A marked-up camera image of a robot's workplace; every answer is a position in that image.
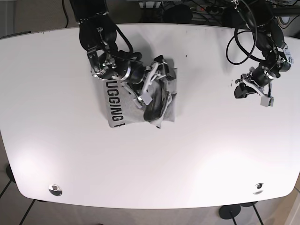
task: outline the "table surface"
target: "table surface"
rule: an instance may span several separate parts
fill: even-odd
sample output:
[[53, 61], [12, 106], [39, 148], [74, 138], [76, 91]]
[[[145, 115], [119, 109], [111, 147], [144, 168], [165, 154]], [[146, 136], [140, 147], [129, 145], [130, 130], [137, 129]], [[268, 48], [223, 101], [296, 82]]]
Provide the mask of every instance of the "table surface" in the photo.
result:
[[[235, 99], [234, 80], [257, 63], [229, 64], [233, 30], [127, 24], [121, 30], [149, 64], [178, 68], [176, 121], [112, 129], [102, 82], [90, 75], [79, 29], [0, 40], [0, 129], [20, 192], [86, 206], [168, 209], [253, 202], [289, 194], [300, 171], [300, 41], [295, 64], [273, 82], [273, 107]], [[250, 50], [251, 34], [240, 37]], [[125, 43], [118, 38], [118, 46]], [[255, 56], [262, 58], [258, 50]], [[235, 43], [230, 57], [245, 55]], [[255, 185], [264, 183], [254, 195]], [[52, 195], [48, 186], [63, 193]]]

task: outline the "metal bolt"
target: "metal bolt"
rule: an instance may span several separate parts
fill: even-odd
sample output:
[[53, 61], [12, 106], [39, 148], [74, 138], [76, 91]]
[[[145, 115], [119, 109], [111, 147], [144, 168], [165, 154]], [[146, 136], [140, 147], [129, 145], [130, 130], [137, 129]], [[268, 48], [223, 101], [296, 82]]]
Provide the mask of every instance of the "metal bolt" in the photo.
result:
[[100, 70], [99, 70], [98, 67], [94, 67], [94, 71], [95, 71], [96, 73], [98, 73]]

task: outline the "black letters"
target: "black letters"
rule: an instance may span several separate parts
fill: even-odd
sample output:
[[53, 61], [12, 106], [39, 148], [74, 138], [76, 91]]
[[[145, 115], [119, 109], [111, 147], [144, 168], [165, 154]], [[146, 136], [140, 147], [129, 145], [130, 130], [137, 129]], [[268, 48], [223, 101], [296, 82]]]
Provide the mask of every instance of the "black letters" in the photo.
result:
[[120, 126], [123, 126], [123, 125], [125, 125], [125, 123], [122, 123], [122, 124], [119, 124], [119, 125], [115, 125], [114, 127], [116, 128], [116, 127], [120, 127]]
[[115, 103], [115, 104], [120, 103], [120, 99], [118, 97], [110, 97], [108, 100], [110, 103]]
[[107, 94], [109, 96], [118, 96], [119, 95], [119, 91], [117, 89], [107, 90]]
[[112, 115], [122, 115], [121, 111], [122, 111], [121, 108], [116, 108], [116, 109], [111, 108], [111, 114]]
[[111, 83], [117, 83], [117, 81], [107, 81], [106, 82], [106, 86], [108, 87], [108, 88], [118, 88], [118, 86], [117, 85], [109, 85], [109, 84], [111, 84]]
[[112, 117], [112, 120], [113, 120], [113, 121], [119, 121], [119, 120], [122, 120], [122, 119], [124, 119], [123, 116], [113, 116], [113, 117]]

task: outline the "black base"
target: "black base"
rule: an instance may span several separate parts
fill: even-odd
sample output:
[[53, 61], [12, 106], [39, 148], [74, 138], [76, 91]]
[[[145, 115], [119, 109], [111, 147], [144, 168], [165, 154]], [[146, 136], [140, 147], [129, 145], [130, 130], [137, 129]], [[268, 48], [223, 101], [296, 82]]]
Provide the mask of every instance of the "black base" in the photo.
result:
[[6, 167], [6, 175], [8, 176], [8, 178], [15, 183], [15, 178], [13, 175], [13, 172], [11, 171], [10, 165], [8, 164]]
[[257, 202], [248, 202], [240, 204], [242, 207], [252, 207], [252, 204], [255, 205]]
[[241, 210], [240, 205], [224, 205], [219, 209], [219, 215], [222, 219], [233, 219]]

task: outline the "folded cloth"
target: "folded cloth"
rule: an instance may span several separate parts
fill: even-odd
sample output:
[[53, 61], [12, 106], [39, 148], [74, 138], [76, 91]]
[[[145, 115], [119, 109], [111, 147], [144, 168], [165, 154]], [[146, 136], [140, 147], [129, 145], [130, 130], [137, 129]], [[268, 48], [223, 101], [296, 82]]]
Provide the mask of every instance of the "folded cloth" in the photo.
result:
[[[150, 121], [150, 124], [158, 128], [161, 128], [161, 123], [164, 120], [175, 122], [176, 81], [177, 79], [168, 80], [165, 77], [160, 80], [164, 84], [162, 85], [162, 91], [166, 104], [164, 104], [165, 106], [161, 111], [162, 116]], [[151, 92], [150, 94], [154, 98], [155, 91], [151, 91], [151, 86], [149, 92]], [[134, 103], [135, 97], [122, 87], [122, 82], [117, 80], [104, 81], [104, 95], [108, 124], [111, 128], [130, 123], [145, 122], [144, 113], [146, 106], [138, 108]]]

